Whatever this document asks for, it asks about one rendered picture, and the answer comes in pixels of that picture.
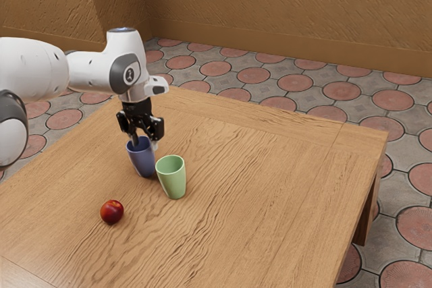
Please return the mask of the green cup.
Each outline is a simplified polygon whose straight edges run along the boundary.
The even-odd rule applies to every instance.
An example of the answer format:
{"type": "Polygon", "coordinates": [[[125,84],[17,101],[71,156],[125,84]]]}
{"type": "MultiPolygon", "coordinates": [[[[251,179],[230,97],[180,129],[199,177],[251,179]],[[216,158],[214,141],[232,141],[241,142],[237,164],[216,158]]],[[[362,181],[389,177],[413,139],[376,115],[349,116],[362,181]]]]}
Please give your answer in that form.
{"type": "Polygon", "coordinates": [[[170,199],[177,200],[185,195],[186,167],[181,156],[163,156],[156,162],[155,169],[161,186],[170,199]]]}

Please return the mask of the red apple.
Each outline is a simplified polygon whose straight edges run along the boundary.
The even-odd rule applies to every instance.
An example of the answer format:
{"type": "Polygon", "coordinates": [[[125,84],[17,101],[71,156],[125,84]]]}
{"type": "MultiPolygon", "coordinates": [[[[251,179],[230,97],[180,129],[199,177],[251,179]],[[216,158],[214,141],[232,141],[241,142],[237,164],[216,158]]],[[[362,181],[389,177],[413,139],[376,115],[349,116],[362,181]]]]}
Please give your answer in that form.
{"type": "Polygon", "coordinates": [[[108,200],[100,208],[101,219],[108,225],[116,224],[124,215],[124,207],[117,200],[108,200]]]}

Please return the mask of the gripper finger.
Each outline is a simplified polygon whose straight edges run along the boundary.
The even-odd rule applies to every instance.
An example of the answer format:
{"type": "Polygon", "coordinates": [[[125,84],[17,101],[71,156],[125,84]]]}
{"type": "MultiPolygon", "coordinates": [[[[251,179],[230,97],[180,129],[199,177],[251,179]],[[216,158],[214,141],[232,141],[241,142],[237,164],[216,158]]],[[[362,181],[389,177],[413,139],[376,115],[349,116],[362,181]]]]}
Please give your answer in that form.
{"type": "Polygon", "coordinates": [[[162,117],[144,115],[140,128],[144,131],[151,142],[151,147],[156,151],[159,147],[159,140],[165,135],[165,121],[162,117]]]}
{"type": "Polygon", "coordinates": [[[133,147],[137,147],[137,145],[139,145],[139,138],[136,133],[135,125],[129,121],[127,115],[123,111],[116,113],[116,117],[121,131],[127,133],[132,141],[133,147]]]}

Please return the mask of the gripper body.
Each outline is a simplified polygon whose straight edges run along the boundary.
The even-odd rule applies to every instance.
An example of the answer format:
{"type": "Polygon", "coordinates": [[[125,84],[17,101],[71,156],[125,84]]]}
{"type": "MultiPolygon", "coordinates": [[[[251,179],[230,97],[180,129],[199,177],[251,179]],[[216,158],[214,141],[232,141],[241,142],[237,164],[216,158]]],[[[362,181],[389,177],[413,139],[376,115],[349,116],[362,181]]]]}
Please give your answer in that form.
{"type": "Polygon", "coordinates": [[[120,112],[120,121],[136,117],[144,122],[150,122],[152,116],[151,99],[147,98],[137,103],[122,102],[122,111],[120,112]]]}

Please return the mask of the blue cup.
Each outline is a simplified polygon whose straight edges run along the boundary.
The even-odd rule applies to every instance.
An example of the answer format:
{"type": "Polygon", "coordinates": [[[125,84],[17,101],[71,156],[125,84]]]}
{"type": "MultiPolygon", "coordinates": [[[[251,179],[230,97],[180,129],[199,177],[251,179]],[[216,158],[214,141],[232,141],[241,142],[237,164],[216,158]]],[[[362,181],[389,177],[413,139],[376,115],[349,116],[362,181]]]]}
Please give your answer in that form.
{"type": "Polygon", "coordinates": [[[139,176],[150,177],[153,175],[155,172],[155,153],[148,137],[139,136],[137,145],[129,140],[126,144],[126,150],[139,176]]]}

